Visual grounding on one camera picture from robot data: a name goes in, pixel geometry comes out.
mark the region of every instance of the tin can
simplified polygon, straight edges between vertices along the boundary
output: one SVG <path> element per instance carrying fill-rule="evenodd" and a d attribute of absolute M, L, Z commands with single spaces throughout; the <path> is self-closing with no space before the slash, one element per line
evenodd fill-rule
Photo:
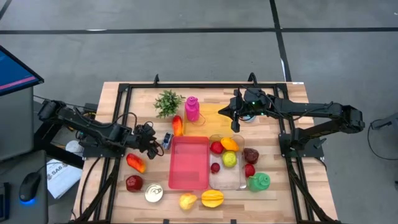
<path fill-rule="evenodd" d="M 145 191 L 145 199 L 148 202 L 158 202 L 163 196 L 163 188 L 159 184 L 151 184 Z"/>

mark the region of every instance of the wooden table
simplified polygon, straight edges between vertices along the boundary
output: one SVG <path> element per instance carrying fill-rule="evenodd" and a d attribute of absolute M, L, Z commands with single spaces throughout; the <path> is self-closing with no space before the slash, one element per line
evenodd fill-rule
<path fill-rule="evenodd" d="M 98 105 L 96 119 L 101 122 L 110 122 L 116 102 L 118 82 L 106 82 Z M 294 102 L 307 103 L 307 93 L 303 83 L 287 83 L 289 98 Z M 163 139 L 167 131 L 172 131 L 171 118 L 156 118 L 157 112 L 153 106 L 155 98 L 164 89 L 140 88 L 133 89 L 130 102 L 130 111 L 138 116 L 138 123 L 152 121 L 156 130 L 156 137 Z M 223 88 L 179 88 L 174 89 L 177 94 L 183 96 L 195 96 L 200 103 L 222 103 L 227 105 L 233 97 L 234 89 Z M 273 94 L 271 89 L 263 89 L 268 94 Z M 122 98 L 121 112 L 124 108 Z M 183 106 L 178 111 L 183 116 Z M 163 157 L 149 160 L 145 154 L 138 150 L 127 149 L 127 152 L 137 154 L 147 162 L 145 174 L 138 174 L 129 167 L 125 158 L 122 159 L 118 177 L 118 186 L 114 200 L 112 223 L 162 223 L 163 219 L 169 219 L 171 223 L 229 223 L 231 219 L 237 219 L 238 223 L 295 223 L 294 208 L 289 186 L 289 178 L 285 159 L 280 155 L 277 135 L 280 133 L 278 120 L 258 116 L 253 123 L 240 122 L 241 135 L 245 139 L 245 146 L 257 149 L 260 153 L 256 171 L 265 172 L 271 177 L 271 186 L 268 190 L 252 193 L 248 190 L 235 191 L 223 190 L 224 203 L 217 208 L 206 208 L 200 198 L 189 211 L 183 211 L 178 205 L 178 199 L 185 191 L 172 190 L 168 186 L 170 153 L 166 152 Z M 298 128 L 309 128 L 313 126 L 312 118 L 302 118 L 295 122 Z M 134 126 L 134 117 L 129 116 L 128 126 Z M 86 178 L 88 169 L 94 162 L 94 158 L 88 159 L 83 168 L 82 180 Z M 91 175 L 89 176 L 83 198 L 83 209 L 86 208 L 98 192 L 101 171 L 104 159 L 101 159 Z M 319 206 L 330 217 L 337 219 L 335 206 L 330 192 L 326 170 L 314 158 L 303 159 L 308 188 Z M 144 193 L 130 193 L 126 190 L 125 181 L 130 175 L 140 175 L 144 179 L 144 187 L 150 183 L 159 183 L 164 189 L 164 196 L 157 203 L 147 202 Z M 78 214 L 80 193 L 83 181 L 80 182 L 78 194 L 75 201 L 74 212 Z M 203 191 L 193 193 L 200 197 Z M 104 196 L 101 218 L 105 218 L 108 194 Z M 306 219 L 305 204 L 300 193 L 300 207 L 303 219 Z"/>

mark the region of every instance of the monitor screen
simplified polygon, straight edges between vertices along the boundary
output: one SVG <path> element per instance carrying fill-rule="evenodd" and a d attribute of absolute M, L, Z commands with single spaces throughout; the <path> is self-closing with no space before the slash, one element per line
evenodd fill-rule
<path fill-rule="evenodd" d="M 38 74 L 0 46 L 0 96 L 42 82 Z"/>

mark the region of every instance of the black computer mouse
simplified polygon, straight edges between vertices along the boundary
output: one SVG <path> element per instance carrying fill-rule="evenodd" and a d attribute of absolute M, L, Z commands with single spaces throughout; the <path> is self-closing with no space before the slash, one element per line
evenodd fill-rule
<path fill-rule="evenodd" d="M 38 172 L 31 172 L 26 175 L 19 187 L 19 199 L 23 202 L 32 200 L 36 196 L 40 180 L 41 176 Z"/>

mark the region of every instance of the pink bottle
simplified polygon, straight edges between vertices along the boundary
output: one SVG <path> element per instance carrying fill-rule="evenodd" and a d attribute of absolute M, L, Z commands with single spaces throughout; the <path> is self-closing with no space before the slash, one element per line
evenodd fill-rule
<path fill-rule="evenodd" d="M 198 98 L 193 96 L 188 97 L 185 102 L 185 114 L 189 121 L 197 121 L 199 119 L 200 110 Z"/>

